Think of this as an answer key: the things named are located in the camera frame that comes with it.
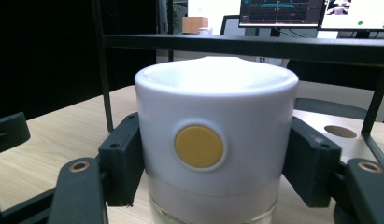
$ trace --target yellow circular label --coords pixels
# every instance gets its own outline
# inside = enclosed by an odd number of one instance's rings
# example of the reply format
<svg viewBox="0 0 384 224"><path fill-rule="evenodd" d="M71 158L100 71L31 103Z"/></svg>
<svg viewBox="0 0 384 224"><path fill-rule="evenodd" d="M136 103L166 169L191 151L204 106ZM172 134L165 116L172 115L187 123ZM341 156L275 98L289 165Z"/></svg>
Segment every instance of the yellow circular label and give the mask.
<svg viewBox="0 0 384 224"><path fill-rule="evenodd" d="M175 150L190 166L207 168L220 160L223 155L223 143L211 129L194 125L182 129L177 134Z"/></svg>

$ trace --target black metal frame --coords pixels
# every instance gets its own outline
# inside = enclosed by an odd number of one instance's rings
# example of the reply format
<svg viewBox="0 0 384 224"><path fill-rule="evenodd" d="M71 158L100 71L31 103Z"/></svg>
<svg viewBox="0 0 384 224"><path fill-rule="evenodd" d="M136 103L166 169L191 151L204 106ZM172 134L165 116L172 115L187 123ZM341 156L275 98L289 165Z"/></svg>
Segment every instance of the black metal frame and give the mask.
<svg viewBox="0 0 384 224"><path fill-rule="evenodd" d="M369 106L361 131L363 140L377 160L384 164L384 154L370 135L377 111L384 96L384 40L378 39L317 39L317 38L269 38L255 36L202 36L202 35L104 35L100 0L92 0L92 9L98 39L99 65L102 78L107 129L113 131L109 87L107 81L106 48L117 49L165 49L169 61L173 51L199 51L284 58L300 61L370 65L381 67L375 94Z"/></svg>

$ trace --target wooden table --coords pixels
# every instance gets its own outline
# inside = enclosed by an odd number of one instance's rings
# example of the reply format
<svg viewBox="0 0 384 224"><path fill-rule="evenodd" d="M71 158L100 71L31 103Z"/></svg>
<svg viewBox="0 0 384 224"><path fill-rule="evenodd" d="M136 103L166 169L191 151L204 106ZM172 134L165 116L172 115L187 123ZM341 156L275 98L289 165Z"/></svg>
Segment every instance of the wooden table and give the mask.
<svg viewBox="0 0 384 224"><path fill-rule="evenodd" d="M123 118L136 112L135 87L110 93L115 127ZM0 154L0 208L2 211L55 187L61 167L81 157L95 157L97 149L109 136L102 96L28 120L31 139L19 147ZM343 148L342 160L360 157L373 160L361 139L362 120L294 111L316 130ZM356 138L327 133L326 125L346 127ZM372 135L384 151L384 124L375 124ZM132 208L108 209L110 223L152 223L148 189L143 176ZM281 186L274 223L334 223L334 202L329 208L308 208L285 178Z"/></svg>

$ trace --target computer monitor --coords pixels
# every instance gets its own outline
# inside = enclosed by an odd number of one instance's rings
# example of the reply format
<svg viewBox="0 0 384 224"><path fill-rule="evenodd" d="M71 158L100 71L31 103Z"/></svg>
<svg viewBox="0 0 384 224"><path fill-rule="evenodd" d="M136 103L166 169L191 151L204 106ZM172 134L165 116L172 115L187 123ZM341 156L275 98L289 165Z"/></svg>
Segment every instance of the computer monitor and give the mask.
<svg viewBox="0 0 384 224"><path fill-rule="evenodd" d="M384 0L325 0L319 30L384 31Z"/></svg>
<svg viewBox="0 0 384 224"><path fill-rule="evenodd" d="M221 23L220 35L245 35L245 28L238 27L239 15L225 15Z"/></svg>
<svg viewBox="0 0 384 224"><path fill-rule="evenodd" d="M318 28L324 0L241 0L240 27Z"/></svg>

